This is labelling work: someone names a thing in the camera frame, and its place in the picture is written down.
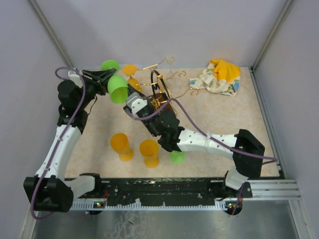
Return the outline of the yellow plastic goblet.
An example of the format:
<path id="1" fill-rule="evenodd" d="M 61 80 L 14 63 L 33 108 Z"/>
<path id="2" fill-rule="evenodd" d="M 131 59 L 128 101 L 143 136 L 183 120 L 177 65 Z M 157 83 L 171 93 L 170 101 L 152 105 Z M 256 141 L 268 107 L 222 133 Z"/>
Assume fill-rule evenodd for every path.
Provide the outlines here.
<path id="1" fill-rule="evenodd" d="M 134 78 L 135 73 L 137 72 L 136 65 L 128 64 L 122 68 L 122 72 L 124 75 L 128 76 L 128 84 L 130 84 L 135 90 L 141 92 L 142 88 L 139 81 Z"/>

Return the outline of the clear wine glass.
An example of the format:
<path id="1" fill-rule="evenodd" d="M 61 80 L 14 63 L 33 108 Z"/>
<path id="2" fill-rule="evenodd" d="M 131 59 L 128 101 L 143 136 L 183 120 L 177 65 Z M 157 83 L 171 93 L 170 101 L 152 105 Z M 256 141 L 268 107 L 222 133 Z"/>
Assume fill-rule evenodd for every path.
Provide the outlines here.
<path id="1" fill-rule="evenodd" d="M 167 78 L 173 76 L 173 66 L 175 64 L 175 59 L 176 59 L 176 56 L 174 54 L 171 54 L 171 55 L 166 57 L 166 62 L 167 62 L 168 67 L 169 67 L 169 72 L 167 74 Z"/>

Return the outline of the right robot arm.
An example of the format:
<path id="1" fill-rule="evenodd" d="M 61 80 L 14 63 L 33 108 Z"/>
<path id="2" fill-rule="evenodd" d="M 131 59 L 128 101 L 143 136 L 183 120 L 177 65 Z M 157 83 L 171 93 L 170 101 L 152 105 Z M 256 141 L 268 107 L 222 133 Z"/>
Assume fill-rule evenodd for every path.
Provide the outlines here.
<path id="1" fill-rule="evenodd" d="M 158 144 L 167 152 L 205 152 L 234 162 L 222 185 L 226 196 L 236 196 L 243 183 L 261 176 L 265 147 L 250 131 L 240 129 L 236 134 L 222 135 L 205 133 L 198 127 L 186 129 L 167 108 L 168 103 L 155 110 L 151 99 L 133 86 L 128 86 L 127 92 L 124 111 L 141 121 L 152 136 L 159 137 Z"/>

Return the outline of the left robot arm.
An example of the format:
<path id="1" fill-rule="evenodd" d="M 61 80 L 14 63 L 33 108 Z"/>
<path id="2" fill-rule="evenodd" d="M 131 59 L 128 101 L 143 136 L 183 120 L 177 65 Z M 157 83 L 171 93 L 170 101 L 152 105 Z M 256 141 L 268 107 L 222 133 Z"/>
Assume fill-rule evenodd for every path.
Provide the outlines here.
<path id="1" fill-rule="evenodd" d="M 116 68 L 100 71 L 72 72 L 80 78 L 82 86 L 77 86 L 71 79 L 63 79 L 57 87 L 60 106 L 59 118 L 52 146 L 33 177 L 26 177 L 24 190 L 30 201 L 30 212 L 67 213 L 73 201 L 88 194 L 94 198 L 101 196 L 104 186 L 97 173 L 82 173 L 77 178 L 65 180 L 66 167 L 72 151 L 83 134 L 89 113 L 85 108 L 97 95 L 108 93 L 107 84 L 116 73 Z"/>

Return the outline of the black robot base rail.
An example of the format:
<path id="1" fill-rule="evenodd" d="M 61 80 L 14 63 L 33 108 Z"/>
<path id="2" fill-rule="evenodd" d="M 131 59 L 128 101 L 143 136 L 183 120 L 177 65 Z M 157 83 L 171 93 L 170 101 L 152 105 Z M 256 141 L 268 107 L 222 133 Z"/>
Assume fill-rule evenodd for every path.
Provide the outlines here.
<path id="1" fill-rule="evenodd" d="M 107 206 L 130 205 L 139 200 L 142 206 L 213 206 L 215 200 L 252 198 L 250 183 L 231 189 L 223 178 L 103 178 L 98 189 L 80 199 L 102 199 Z"/>

